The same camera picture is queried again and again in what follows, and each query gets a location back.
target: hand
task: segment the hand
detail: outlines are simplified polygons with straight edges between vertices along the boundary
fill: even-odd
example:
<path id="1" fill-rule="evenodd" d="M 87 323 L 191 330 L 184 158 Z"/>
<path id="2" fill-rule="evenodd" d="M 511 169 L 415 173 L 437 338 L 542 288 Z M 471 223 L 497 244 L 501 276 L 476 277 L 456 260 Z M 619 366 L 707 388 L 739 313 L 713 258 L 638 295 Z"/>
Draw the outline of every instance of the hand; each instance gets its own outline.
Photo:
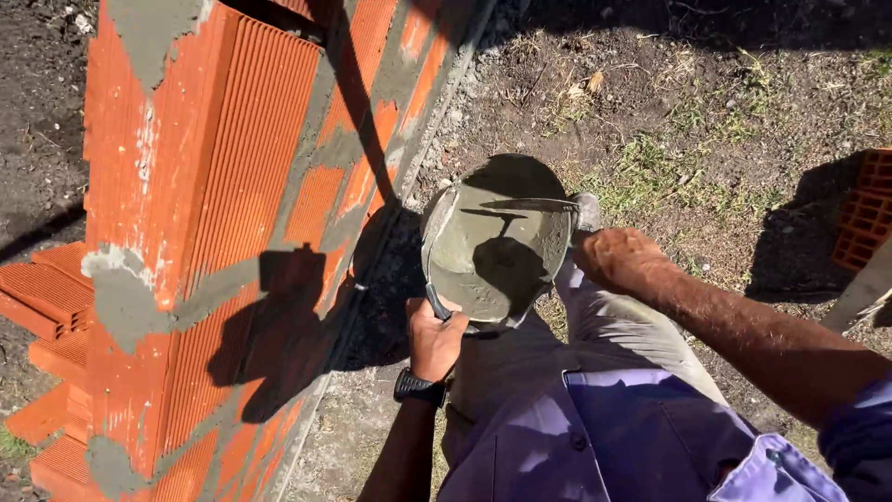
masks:
<path id="1" fill-rule="evenodd" d="M 599 230 L 574 248 L 573 261 L 585 276 L 624 295 L 641 292 L 660 272 L 683 273 L 656 242 L 635 229 Z"/>
<path id="2" fill-rule="evenodd" d="M 458 360 L 461 336 L 465 333 L 468 318 L 461 313 L 461 306 L 440 297 L 443 305 L 452 311 L 452 317 L 443 322 L 434 316 L 434 308 L 426 298 L 411 298 L 406 302 L 409 318 L 409 343 L 412 374 L 427 381 L 444 381 Z"/>

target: shoe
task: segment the shoe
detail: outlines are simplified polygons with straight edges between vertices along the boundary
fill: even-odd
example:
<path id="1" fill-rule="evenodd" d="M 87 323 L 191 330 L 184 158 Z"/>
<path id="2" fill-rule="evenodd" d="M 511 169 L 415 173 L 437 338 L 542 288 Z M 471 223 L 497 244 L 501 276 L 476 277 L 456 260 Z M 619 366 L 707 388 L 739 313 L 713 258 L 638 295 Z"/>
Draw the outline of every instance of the shoe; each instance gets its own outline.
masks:
<path id="1" fill-rule="evenodd" d="M 598 196 L 591 192 L 579 192 L 570 196 L 570 202 L 579 205 L 574 230 L 596 232 L 601 228 L 601 205 Z"/>

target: purple shirt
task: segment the purple shirt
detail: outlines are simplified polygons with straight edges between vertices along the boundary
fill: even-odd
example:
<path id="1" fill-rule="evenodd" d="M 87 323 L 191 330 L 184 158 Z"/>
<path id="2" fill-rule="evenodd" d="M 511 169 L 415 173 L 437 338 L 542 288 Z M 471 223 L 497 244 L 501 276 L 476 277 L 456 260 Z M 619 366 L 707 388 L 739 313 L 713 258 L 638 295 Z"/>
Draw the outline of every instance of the purple shirt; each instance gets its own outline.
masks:
<path id="1" fill-rule="evenodd" d="M 836 482 L 668 372 L 566 372 L 477 424 L 437 500 L 892 500 L 892 379 L 819 446 Z"/>

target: gray pants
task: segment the gray pants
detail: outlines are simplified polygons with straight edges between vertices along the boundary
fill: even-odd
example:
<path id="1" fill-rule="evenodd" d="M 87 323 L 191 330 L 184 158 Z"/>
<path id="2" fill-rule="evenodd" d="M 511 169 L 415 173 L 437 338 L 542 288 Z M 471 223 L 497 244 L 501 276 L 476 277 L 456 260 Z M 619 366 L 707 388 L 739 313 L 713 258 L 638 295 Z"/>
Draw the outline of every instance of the gray pants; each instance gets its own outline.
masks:
<path id="1" fill-rule="evenodd" d="M 442 443 L 450 465 L 475 423 L 487 421 L 512 397 L 542 389 L 563 371 L 663 368 L 727 405 L 666 316 L 586 279 L 569 255 L 555 286 L 566 307 L 568 344 L 555 338 L 534 311 L 519 328 L 497 339 L 462 340 Z"/>

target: stacked bricks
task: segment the stacked bricks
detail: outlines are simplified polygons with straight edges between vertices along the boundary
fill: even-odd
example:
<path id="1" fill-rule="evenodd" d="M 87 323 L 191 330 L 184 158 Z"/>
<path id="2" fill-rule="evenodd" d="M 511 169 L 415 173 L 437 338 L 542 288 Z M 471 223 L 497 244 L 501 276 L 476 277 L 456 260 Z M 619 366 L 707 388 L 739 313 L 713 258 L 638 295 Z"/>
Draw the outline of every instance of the stacked bricks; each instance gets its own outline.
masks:
<path id="1" fill-rule="evenodd" d="M 858 272 L 892 230 L 892 149 L 864 154 L 855 189 L 840 208 L 839 227 L 832 259 Z"/>
<path id="2" fill-rule="evenodd" d="M 55 500 L 280 495 L 360 233 L 398 205 L 477 5 L 275 2 L 100 3 L 87 241 L 0 267 L 0 314 L 62 379 L 5 423 L 62 432 L 31 464 Z"/>

